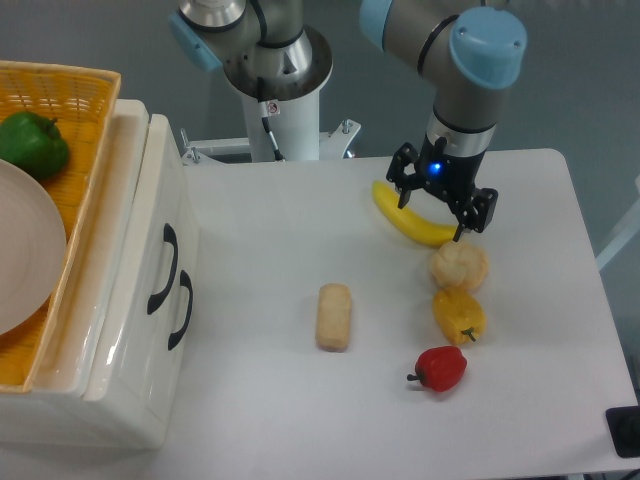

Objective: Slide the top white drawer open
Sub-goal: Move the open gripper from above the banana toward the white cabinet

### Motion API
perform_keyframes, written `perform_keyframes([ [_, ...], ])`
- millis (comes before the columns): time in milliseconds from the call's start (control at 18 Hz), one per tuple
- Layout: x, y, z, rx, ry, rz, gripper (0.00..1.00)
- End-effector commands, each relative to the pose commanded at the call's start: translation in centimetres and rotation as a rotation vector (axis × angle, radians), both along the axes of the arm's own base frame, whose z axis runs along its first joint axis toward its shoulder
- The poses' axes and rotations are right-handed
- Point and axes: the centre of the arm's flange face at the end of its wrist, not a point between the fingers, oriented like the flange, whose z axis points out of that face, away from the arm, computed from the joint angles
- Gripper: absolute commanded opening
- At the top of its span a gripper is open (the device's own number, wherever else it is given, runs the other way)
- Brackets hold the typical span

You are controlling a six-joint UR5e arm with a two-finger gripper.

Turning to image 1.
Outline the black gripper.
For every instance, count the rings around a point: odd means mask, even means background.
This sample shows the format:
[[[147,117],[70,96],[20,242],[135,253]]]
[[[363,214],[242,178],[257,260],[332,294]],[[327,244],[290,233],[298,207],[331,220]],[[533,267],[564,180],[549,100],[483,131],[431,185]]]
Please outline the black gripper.
[[[399,195],[403,209],[416,190],[453,205],[458,226],[453,236],[459,241],[466,232],[482,233],[491,223],[499,194],[495,189],[476,189],[475,177],[489,146],[489,129],[464,129],[430,117],[418,154],[405,142],[392,155],[386,180]],[[414,167],[413,173],[406,169]]]

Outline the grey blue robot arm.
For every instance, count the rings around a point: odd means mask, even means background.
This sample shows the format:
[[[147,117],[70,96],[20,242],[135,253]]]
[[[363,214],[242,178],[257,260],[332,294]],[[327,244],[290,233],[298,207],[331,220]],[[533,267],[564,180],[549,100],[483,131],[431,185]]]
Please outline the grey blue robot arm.
[[[319,131],[331,48],[305,24],[299,1],[183,1],[169,18],[185,55],[222,69],[243,102],[255,162],[309,161],[335,149]],[[475,183],[527,46],[501,1],[365,1],[363,34],[436,91],[420,147],[402,145],[386,178],[404,207],[422,190],[444,202],[459,233],[481,232],[498,195]]]

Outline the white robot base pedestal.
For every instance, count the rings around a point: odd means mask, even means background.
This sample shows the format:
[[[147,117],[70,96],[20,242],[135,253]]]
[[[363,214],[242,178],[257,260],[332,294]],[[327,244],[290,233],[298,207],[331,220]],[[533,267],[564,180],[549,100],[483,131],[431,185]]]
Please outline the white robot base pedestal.
[[[310,26],[291,44],[254,45],[223,62],[193,33],[180,34],[188,56],[204,71],[222,69],[242,104],[246,136],[190,140],[181,131],[186,157],[248,154],[253,162],[316,161],[350,158],[361,124],[346,118],[333,131],[320,129],[320,93],[331,77],[333,58],[327,40]]]

